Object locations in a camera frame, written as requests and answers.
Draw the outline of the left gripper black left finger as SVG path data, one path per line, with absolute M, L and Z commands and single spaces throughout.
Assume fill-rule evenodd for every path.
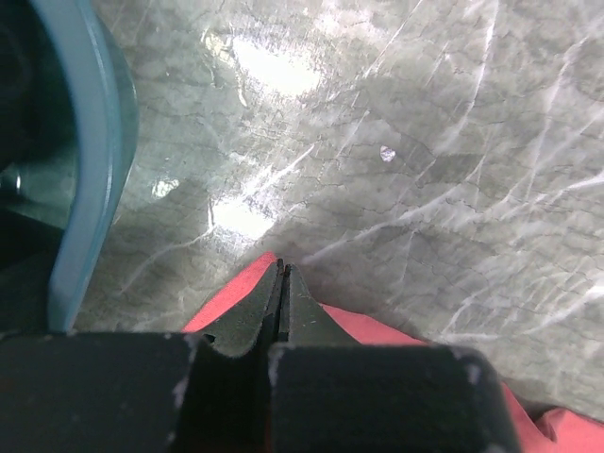
M 3 335 L 2 450 L 261 450 L 282 283 L 256 260 L 182 332 Z

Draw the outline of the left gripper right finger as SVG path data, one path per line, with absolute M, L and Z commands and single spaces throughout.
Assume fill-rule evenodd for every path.
M 345 332 L 285 269 L 269 352 L 276 452 L 517 452 L 493 366 L 474 349 L 369 345 Z

